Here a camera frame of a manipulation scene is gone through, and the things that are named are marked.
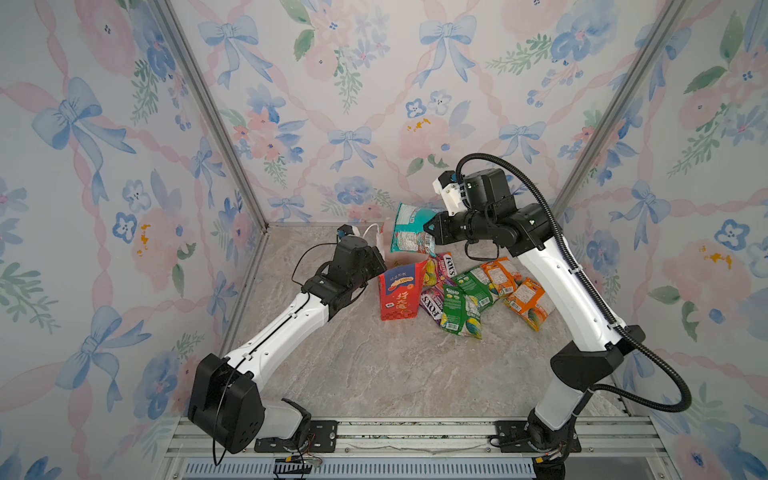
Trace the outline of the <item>red pink paper bag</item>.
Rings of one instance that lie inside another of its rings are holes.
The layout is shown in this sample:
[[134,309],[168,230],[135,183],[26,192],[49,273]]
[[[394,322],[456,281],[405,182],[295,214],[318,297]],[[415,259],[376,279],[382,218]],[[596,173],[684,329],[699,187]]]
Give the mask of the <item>red pink paper bag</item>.
[[382,321],[416,318],[429,255],[418,252],[393,251],[393,223],[373,223],[363,237],[374,240],[385,262],[386,270],[378,276]]

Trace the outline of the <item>teal white snack bag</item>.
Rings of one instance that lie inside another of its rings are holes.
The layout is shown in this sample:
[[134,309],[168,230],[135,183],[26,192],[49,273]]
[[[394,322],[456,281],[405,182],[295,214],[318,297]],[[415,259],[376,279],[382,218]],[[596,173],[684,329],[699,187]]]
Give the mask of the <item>teal white snack bag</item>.
[[436,214],[434,209],[401,203],[393,223],[390,251],[434,256],[434,237],[424,227]]

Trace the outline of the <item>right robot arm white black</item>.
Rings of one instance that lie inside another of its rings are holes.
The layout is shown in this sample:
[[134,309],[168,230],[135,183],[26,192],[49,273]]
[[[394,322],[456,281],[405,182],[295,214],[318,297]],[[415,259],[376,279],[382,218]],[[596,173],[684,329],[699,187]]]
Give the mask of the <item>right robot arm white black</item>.
[[436,244],[492,241],[533,274],[565,320],[572,339],[551,358],[554,378],[530,412],[522,439],[539,452],[567,446],[596,385],[623,363],[631,342],[606,319],[580,279],[581,269],[544,199],[517,206],[500,169],[463,178],[448,170],[433,187],[446,207],[424,227]]

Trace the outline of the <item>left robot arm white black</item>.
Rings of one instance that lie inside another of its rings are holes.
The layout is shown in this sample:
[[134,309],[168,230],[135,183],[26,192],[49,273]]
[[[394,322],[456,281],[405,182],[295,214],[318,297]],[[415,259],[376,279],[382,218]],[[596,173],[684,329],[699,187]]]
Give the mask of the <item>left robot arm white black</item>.
[[197,366],[187,418],[214,446],[236,454],[256,441],[301,450],[311,414],[296,402],[269,402],[261,390],[272,374],[312,333],[353,304],[385,262],[351,225],[337,230],[333,258],[306,280],[283,312],[242,346]]

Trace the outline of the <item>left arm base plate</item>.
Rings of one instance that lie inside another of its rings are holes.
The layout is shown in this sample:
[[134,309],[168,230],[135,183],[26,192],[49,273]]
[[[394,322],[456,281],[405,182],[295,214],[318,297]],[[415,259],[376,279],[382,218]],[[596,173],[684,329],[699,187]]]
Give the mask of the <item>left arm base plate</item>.
[[289,439],[257,439],[257,453],[333,453],[338,440],[339,422],[336,420],[310,420],[302,422]]

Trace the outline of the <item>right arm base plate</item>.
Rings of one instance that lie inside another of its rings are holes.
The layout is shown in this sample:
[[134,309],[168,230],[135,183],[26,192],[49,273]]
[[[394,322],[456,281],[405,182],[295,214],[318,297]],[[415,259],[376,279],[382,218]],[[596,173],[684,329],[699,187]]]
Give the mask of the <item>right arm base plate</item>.
[[502,453],[532,453],[554,455],[567,449],[569,453],[582,451],[573,422],[559,430],[551,430],[538,421],[499,420],[494,423],[495,433],[488,440]]

